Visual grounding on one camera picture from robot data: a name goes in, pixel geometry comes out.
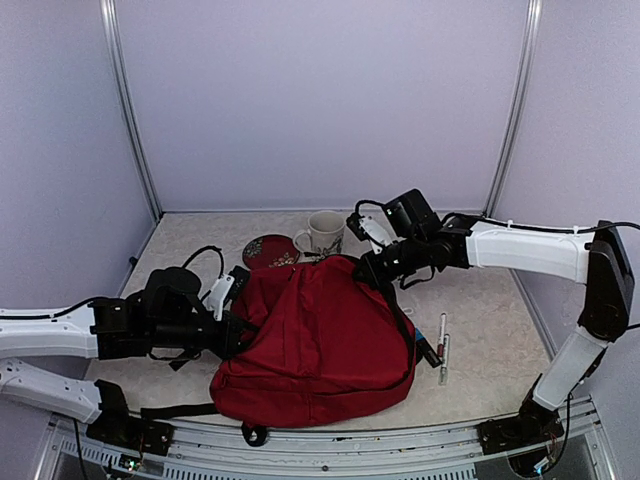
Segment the blue black highlighter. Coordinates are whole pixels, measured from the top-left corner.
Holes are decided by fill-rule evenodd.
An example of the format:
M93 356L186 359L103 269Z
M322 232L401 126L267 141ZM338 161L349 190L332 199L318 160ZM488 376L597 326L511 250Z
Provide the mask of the blue black highlighter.
M417 364L425 360L432 368L441 366L440 356L418 328L415 329L415 347Z

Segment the red backpack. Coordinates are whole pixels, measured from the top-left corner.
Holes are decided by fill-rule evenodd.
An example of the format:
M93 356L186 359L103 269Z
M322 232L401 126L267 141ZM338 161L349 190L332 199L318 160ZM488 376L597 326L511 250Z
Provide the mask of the red backpack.
M256 332L223 361L210 402L144 408L145 419L220 414L241 421L247 444L271 428L329 425L404 401L415 367L415 329L395 288L354 279L354 258L331 256L252 271L231 310Z

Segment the white marker black cap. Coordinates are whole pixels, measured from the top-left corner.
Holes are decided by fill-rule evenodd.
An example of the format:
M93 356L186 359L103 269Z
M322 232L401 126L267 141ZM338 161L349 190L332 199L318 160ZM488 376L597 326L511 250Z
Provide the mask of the white marker black cap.
M444 343L445 335L446 335L446 323L447 323L447 314L441 313L440 315L440 323L439 323L439 332L438 332L438 344Z

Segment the slim white pen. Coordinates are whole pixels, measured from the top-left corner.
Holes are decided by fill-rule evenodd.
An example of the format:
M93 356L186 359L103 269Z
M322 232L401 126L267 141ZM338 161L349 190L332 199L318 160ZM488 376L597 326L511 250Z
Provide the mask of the slim white pen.
M450 348L450 335L445 334L444 341L443 341L443 348L442 348L440 372L439 372L439 378L438 378L438 384L440 386L445 386L448 381L449 348Z

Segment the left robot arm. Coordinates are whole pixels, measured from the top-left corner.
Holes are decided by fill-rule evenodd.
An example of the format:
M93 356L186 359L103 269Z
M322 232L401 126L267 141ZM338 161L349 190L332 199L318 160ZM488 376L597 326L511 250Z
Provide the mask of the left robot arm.
M177 349L177 369L205 350L226 360L244 349L251 325L228 310L250 279L234 268L202 294L199 277L185 267L157 269L129 297L90 298L58 312L1 313L1 394L86 424L89 438L139 453L166 455L170 419L215 415L213 403L144 408L129 412L121 387L81 381L22 363L24 357L71 356L101 361L149 357L156 348Z

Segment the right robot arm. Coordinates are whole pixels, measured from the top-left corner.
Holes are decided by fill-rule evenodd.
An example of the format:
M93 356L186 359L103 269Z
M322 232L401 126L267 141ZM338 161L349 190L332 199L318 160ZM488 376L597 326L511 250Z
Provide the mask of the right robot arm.
M568 437L573 391L599 367L610 345L635 329L635 275L619 233L625 222L548 227L451 212L439 216L423 194L410 190L379 204L387 227L362 213L358 201L347 226L370 250L357 278L386 290L404 289L414 274L447 268L512 271L553 358L534 381L516 414L480 423L484 454Z

